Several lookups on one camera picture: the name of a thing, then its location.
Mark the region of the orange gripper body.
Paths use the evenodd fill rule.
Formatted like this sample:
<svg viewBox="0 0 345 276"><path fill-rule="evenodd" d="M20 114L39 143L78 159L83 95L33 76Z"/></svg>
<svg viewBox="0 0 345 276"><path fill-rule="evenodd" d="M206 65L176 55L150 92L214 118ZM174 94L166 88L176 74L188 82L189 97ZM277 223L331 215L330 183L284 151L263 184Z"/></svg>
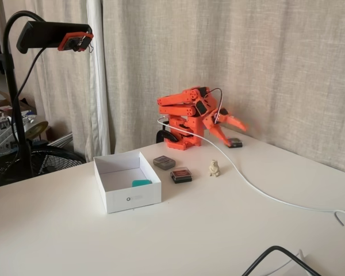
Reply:
<svg viewBox="0 0 345 276"><path fill-rule="evenodd" d="M229 113L226 108L215 109L214 111L210 112L202 122L206 129L211 129L219 123L226 122L228 115Z"/></svg>

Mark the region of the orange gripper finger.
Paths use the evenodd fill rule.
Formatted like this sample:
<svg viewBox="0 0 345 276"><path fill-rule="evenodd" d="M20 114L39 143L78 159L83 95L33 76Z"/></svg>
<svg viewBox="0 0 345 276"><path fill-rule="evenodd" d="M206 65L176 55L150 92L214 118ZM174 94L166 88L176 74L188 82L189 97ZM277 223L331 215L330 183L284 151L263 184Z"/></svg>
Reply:
<svg viewBox="0 0 345 276"><path fill-rule="evenodd" d="M222 132L222 129L219 125L214 125L209 128L209 132L213 134L215 137L220 139L224 144L229 144L229 140L225 136L225 134Z"/></svg>
<svg viewBox="0 0 345 276"><path fill-rule="evenodd" d="M232 116L227 116L225 118L225 122L229 125L232 125L232 126L239 128L239 129L247 129L247 126L243 122L241 122L240 120L238 120Z"/></svg>

